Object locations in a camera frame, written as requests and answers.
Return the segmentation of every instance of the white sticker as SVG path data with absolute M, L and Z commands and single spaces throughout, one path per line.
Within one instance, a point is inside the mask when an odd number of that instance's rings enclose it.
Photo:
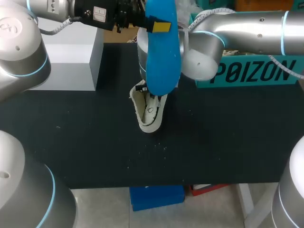
M 97 20 L 100 22 L 105 22 L 106 17 L 106 9 L 94 7 L 93 20 Z

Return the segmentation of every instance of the yellow label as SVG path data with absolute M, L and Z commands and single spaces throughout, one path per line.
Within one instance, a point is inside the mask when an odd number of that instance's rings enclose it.
M 169 32 L 170 31 L 170 22 L 154 22 L 153 33 L 154 32 Z

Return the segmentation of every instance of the white sneaker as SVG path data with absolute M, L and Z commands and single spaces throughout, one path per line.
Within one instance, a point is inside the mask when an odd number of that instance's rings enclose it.
M 162 124 L 163 109 L 166 104 L 167 96 L 151 96 L 149 91 L 136 91 L 136 86 L 145 85 L 142 80 L 130 91 L 130 98 L 135 107 L 138 124 L 145 133 L 152 133 L 159 129 Z

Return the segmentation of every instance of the blue foam insole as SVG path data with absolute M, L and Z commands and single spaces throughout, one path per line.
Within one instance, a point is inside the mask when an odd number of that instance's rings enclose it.
M 181 54 L 175 0 L 148 0 L 146 17 L 171 22 L 169 32 L 148 33 L 146 77 L 153 95 L 165 95 L 177 85 L 181 75 Z

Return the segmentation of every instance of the black table surface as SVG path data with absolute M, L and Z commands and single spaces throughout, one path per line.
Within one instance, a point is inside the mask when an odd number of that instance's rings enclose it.
M 0 129 L 70 188 L 279 181 L 304 135 L 298 84 L 197 89 L 181 78 L 163 125 L 138 126 L 136 44 L 105 44 L 96 92 L 27 91 L 0 105 Z

